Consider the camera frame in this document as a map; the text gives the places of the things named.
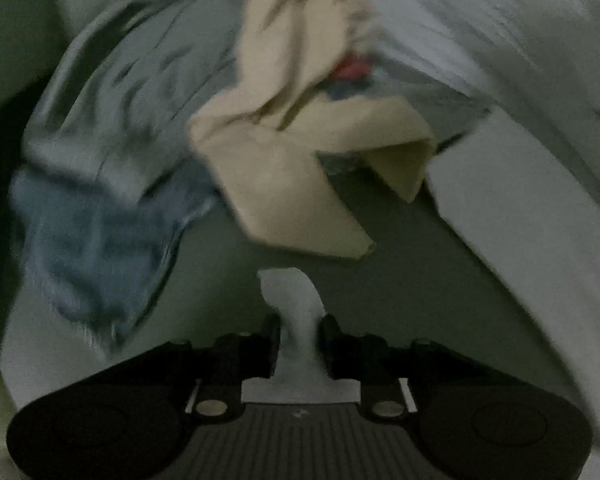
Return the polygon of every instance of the white fabric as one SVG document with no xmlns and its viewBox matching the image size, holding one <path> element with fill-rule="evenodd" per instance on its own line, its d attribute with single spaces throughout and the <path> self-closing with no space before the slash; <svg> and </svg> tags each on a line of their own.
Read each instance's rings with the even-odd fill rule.
<svg viewBox="0 0 600 480">
<path fill-rule="evenodd" d="M 500 277 L 569 367 L 600 432 L 600 209 L 522 126 L 496 110 L 437 156 L 440 216 Z M 585 479 L 600 479 L 594 457 Z"/>
<path fill-rule="evenodd" d="M 242 382 L 242 402 L 336 404 L 360 402 L 360 382 L 334 381 L 318 350 L 318 327 L 326 314 L 320 295 L 299 269 L 258 272 L 262 297 L 280 316 L 280 350 L 270 379 Z"/>
<path fill-rule="evenodd" d="M 509 113 L 538 108 L 600 180 L 600 0 L 370 1 L 384 54 Z"/>
</svg>

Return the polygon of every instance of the clothing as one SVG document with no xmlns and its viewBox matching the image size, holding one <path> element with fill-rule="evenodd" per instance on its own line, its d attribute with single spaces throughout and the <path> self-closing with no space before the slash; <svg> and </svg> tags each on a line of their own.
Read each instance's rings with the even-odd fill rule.
<svg viewBox="0 0 600 480">
<path fill-rule="evenodd" d="M 361 152 L 411 201 L 434 152 L 429 125 L 398 96 L 331 101 L 315 86 L 371 49 L 363 0 L 247 0 L 240 82 L 191 119 L 192 145 L 254 240 L 359 258 L 373 242 L 339 202 L 316 152 Z"/>
<path fill-rule="evenodd" d="M 94 349 L 112 354 L 155 300 L 184 229 L 218 202 L 214 187 L 190 159 L 124 208 L 101 189 L 25 167 L 11 184 L 25 279 Z"/>
<path fill-rule="evenodd" d="M 371 75 L 373 63 L 370 59 L 362 56 L 353 56 L 349 54 L 339 62 L 329 79 L 358 81 Z"/>
<path fill-rule="evenodd" d="M 26 158 L 137 203 L 190 156 L 192 113 L 234 82 L 241 9 L 114 0 L 64 54 L 26 128 Z"/>
<path fill-rule="evenodd" d="M 235 83 L 241 9 L 242 0 L 114 0 L 70 45 L 27 127 L 33 164 L 10 193 L 16 256 L 101 354 L 131 338 L 183 230 L 218 201 L 185 122 Z"/>
<path fill-rule="evenodd" d="M 370 0 L 378 51 L 538 138 L 600 206 L 600 0 Z"/>
</svg>

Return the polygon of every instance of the round screw head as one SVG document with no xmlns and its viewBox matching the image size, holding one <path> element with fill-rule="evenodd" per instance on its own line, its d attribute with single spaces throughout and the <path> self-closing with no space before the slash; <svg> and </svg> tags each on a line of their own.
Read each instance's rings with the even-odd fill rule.
<svg viewBox="0 0 600 480">
<path fill-rule="evenodd" d="M 371 410 L 381 418 L 396 418 L 404 413 L 404 406 L 393 400 L 376 402 Z"/>
<path fill-rule="evenodd" d="M 226 413 L 229 407 L 222 400 L 208 399 L 199 402 L 196 411 L 204 416 L 221 416 Z"/>
</svg>

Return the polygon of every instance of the red fabric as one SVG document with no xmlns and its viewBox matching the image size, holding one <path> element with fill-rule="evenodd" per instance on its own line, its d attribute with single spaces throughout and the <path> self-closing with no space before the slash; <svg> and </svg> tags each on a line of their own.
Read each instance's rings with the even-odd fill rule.
<svg viewBox="0 0 600 480">
<path fill-rule="evenodd" d="M 349 54 L 345 59 L 338 63 L 335 69 L 333 69 L 330 79 L 357 81 L 370 76 L 371 69 L 371 62 L 368 59 Z"/>
</svg>

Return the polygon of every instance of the beige cloth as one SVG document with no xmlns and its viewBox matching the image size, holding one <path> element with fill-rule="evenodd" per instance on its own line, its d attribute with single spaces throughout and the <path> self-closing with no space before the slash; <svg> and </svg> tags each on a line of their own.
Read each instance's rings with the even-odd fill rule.
<svg viewBox="0 0 600 480">
<path fill-rule="evenodd" d="M 346 54 L 368 53 L 373 35 L 364 0 L 247 0 L 240 82 L 192 117 L 190 133 L 252 239 L 349 258 L 373 248 L 315 152 L 360 152 L 415 198 L 434 152 L 422 117 L 403 98 L 332 102 L 315 90 Z"/>
</svg>

